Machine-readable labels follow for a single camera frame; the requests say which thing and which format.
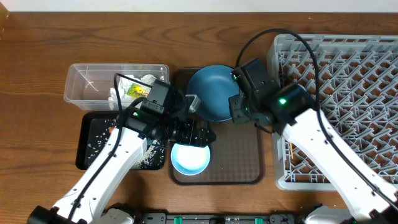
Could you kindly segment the dark blue plate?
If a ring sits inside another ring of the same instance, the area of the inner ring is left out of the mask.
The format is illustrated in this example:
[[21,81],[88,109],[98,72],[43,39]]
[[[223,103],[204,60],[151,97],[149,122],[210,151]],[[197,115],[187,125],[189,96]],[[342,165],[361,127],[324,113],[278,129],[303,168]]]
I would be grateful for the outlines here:
[[187,94],[199,97],[201,103],[196,114],[201,118],[212,122],[231,119],[228,99],[239,94],[238,84],[231,78],[232,71],[224,65],[210,65],[191,77]]

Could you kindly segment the white paper ball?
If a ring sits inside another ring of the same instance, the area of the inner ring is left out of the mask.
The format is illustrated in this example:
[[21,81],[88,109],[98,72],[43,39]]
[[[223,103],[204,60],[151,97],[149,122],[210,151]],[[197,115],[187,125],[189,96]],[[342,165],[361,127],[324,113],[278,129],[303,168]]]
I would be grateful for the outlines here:
[[153,76],[152,74],[144,75],[144,76],[141,78],[141,82],[143,82],[143,83],[145,83],[145,84],[148,84],[148,85],[153,85],[153,83],[154,83],[155,81],[156,81],[156,77]]

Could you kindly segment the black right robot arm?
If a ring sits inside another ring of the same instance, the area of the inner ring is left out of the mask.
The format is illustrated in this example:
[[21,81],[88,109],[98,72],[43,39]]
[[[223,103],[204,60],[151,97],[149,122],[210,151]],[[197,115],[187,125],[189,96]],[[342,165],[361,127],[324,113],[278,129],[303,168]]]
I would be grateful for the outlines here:
[[234,123],[271,125],[315,164],[348,208],[332,212],[318,207],[306,223],[397,223],[397,188],[356,155],[303,86],[242,87],[228,101]]

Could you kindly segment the wooden chopstick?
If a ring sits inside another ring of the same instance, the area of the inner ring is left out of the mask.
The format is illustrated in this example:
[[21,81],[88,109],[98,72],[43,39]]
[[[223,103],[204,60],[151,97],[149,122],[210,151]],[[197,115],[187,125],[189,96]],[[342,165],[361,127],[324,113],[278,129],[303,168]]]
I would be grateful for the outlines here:
[[290,149],[290,157],[293,160],[294,159],[294,150],[293,150],[293,144],[289,142],[289,149]]

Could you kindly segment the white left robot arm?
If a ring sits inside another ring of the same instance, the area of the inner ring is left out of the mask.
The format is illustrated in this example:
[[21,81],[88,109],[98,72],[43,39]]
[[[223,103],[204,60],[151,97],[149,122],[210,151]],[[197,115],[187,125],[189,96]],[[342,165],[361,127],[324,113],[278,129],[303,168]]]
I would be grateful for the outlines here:
[[134,223],[135,216],[121,205],[105,206],[127,172],[143,157],[150,140],[203,148],[216,140],[216,134],[206,121],[181,121],[135,107],[126,109],[75,186],[51,209],[37,206],[28,223]]

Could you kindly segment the light blue bowl of rice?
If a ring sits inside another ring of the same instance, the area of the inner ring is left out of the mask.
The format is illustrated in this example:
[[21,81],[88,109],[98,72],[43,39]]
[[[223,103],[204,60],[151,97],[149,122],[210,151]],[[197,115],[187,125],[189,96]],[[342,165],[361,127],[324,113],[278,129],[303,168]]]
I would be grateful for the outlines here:
[[203,172],[210,163],[211,151],[208,146],[196,147],[174,144],[170,155],[176,171],[183,175],[197,175]]

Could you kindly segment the green foil snack wrapper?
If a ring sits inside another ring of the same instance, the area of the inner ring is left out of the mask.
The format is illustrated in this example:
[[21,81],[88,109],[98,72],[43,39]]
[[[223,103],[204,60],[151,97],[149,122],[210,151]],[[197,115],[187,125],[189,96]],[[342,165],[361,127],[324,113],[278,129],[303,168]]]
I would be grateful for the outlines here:
[[127,99],[136,99],[136,98],[147,98],[150,92],[150,87],[140,85],[138,83],[131,84],[126,91],[126,98]]

